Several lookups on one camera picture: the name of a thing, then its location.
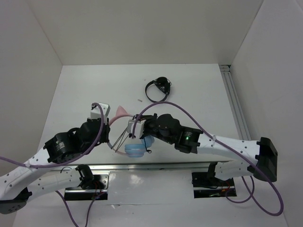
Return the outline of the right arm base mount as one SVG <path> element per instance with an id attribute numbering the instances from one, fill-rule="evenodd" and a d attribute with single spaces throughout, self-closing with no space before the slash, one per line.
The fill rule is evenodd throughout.
<path id="1" fill-rule="evenodd" d="M 233 179 L 226 181 L 217 178 L 208 178 L 206 172 L 192 172 L 192 185 L 194 198 L 236 197 Z"/>

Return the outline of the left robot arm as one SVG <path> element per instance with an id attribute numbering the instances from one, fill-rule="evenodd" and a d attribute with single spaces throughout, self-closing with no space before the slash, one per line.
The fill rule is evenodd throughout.
<path id="1" fill-rule="evenodd" d="M 109 119 L 88 119 L 79 128 L 56 134 L 22 166 L 0 178 L 0 212 L 10 214 L 44 194 L 68 187 L 87 189 L 93 185 L 94 175 L 88 165 L 81 164 L 57 175 L 44 177 L 55 167 L 73 162 L 88 154 L 92 144 L 109 141 Z"/>

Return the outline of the pink blue cat-ear headphones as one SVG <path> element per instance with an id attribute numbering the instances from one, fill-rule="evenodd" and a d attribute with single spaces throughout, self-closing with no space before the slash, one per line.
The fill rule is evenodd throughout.
<path id="1" fill-rule="evenodd" d="M 132 120 L 135 119 L 135 115 L 129 114 L 122 106 L 119 106 L 116 111 L 116 115 L 109 121 L 109 126 L 111 126 L 116 120 L 123 118 L 123 117 L 132 117 Z M 119 146 L 114 149 L 114 145 L 112 145 L 110 142 L 107 143 L 109 148 L 116 152 L 117 154 L 137 158 L 137 157 L 143 157 L 145 153 L 151 153 L 152 151 L 149 150 L 149 148 L 154 143 L 155 139 L 153 136 L 146 136 L 143 139 L 141 139 L 141 144 L 125 144 L 125 151 L 120 152 Z"/>

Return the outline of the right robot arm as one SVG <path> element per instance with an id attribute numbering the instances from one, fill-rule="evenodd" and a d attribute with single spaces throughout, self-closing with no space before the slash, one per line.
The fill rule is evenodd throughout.
<path id="1" fill-rule="evenodd" d="M 207 181 L 218 185 L 234 177 L 253 176 L 261 181 L 277 181 L 278 152 L 269 138 L 237 140 L 207 135 L 201 129 L 182 126 L 170 114 L 137 116 L 135 136 L 148 136 L 174 145 L 185 154 L 211 154 L 229 158 L 228 162 L 214 161 L 209 165 Z"/>

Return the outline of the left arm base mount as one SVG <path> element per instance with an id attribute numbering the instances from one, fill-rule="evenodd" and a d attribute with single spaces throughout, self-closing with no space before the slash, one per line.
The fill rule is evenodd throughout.
<path id="1" fill-rule="evenodd" d="M 93 172 L 94 181 L 85 189 L 70 187 L 64 191 L 66 201 L 105 201 L 108 199 L 109 172 Z"/>

